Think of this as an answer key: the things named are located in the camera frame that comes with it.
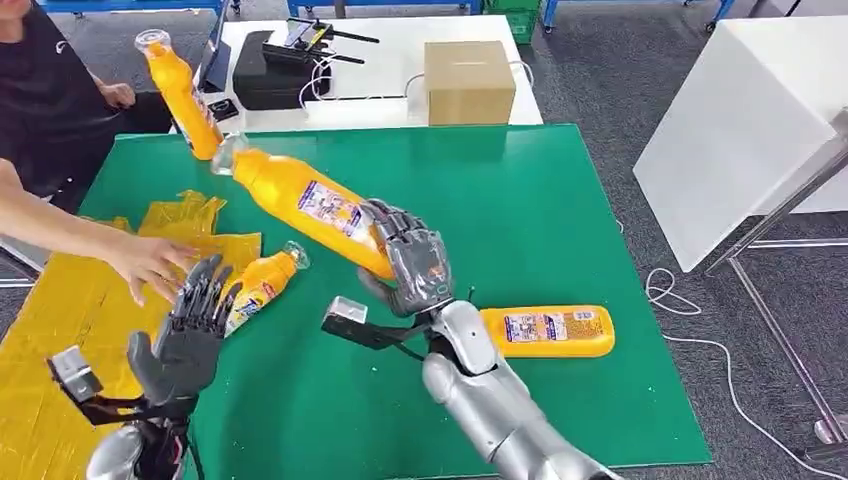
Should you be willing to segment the person's left hand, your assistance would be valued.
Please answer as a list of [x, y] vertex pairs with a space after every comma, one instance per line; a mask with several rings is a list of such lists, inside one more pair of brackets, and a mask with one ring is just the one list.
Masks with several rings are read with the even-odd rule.
[[111, 107], [126, 109], [136, 103], [135, 91], [126, 83], [101, 83], [98, 85], [98, 89]]

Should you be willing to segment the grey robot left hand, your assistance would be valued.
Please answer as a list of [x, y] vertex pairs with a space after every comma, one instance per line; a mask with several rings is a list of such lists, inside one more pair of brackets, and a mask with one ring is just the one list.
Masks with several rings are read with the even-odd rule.
[[226, 321], [242, 284], [225, 283], [233, 272], [214, 254], [200, 260], [178, 290], [155, 341], [130, 335], [130, 369], [152, 405], [196, 396], [214, 380]]

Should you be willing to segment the person's right hand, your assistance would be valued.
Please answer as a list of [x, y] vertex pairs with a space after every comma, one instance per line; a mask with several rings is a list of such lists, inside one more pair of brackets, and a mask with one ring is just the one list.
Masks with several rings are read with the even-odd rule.
[[199, 254], [163, 238], [128, 234], [109, 245], [102, 259], [126, 281], [133, 300], [143, 306], [145, 285], [173, 304], [181, 285], [177, 271], [188, 273]]

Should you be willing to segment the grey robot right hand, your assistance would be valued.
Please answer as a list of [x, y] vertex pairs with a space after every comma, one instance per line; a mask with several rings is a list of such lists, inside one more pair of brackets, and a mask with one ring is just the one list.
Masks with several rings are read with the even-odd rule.
[[394, 275], [391, 285], [360, 267], [367, 291], [400, 318], [432, 310], [454, 299], [453, 275], [441, 234], [420, 218], [380, 199], [361, 204], [376, 227]]

